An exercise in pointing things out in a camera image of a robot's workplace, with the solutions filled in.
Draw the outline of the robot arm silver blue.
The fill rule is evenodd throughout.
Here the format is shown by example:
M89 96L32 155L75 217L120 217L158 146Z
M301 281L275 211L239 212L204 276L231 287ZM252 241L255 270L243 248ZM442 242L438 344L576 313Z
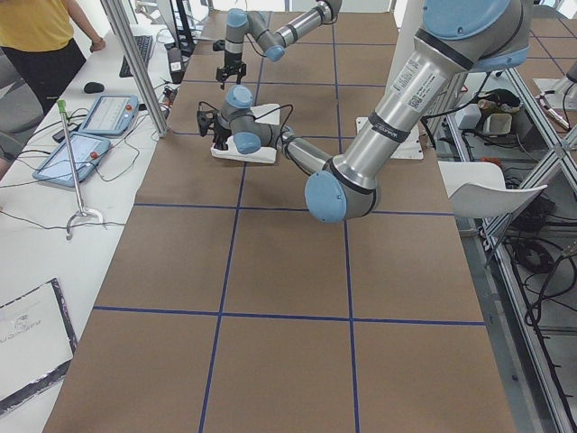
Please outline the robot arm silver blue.
M225 38L213 43L213 51L224 53L224 65L219 67L215 74L221 89L224 89L230 77L236 77L236 84L239 85L246 75L247 67L243 61L243 44L246 37L253 37L254 42L262 50L262 57L276 62L284 56L288 46L320 26L335 23L341 7L341 1L317 1L315 7L276 31L270 29L260 12L238 8L229 10L226 16Z
M346 152L335 156L286 126L257 122L252 92L235 85L218 109L197 113L202 134L218 149L233 141L249 155L281 149L307 176L308 211L325 223L368 215L380 202L379 171L425 116L448 81L523 63L533 16L529 1L427 1L414 50Z

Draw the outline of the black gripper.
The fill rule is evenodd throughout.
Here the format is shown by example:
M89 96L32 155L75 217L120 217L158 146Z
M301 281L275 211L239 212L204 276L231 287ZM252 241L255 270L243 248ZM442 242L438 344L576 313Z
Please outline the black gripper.
M216 70L216 80L220 88L224 89L228 77L236 76L236 85L241 85L243 78L247 74L246 64L243 62L243 54L241 52L224 52L224 66Z
M227 140L232 135L232 131L222 126L220 123L215 122L213 125L213 132L214 132L213 137L214 147L217 150L222 149L224 151L227 151L229 149Z

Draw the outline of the person's bare hand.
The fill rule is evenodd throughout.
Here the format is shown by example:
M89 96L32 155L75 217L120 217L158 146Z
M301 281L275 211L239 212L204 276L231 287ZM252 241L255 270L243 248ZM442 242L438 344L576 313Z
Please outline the person's bare hand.
M92 41L89 50L94 53L101 51L106 47L106 42L104 38L100 38L97 41Z

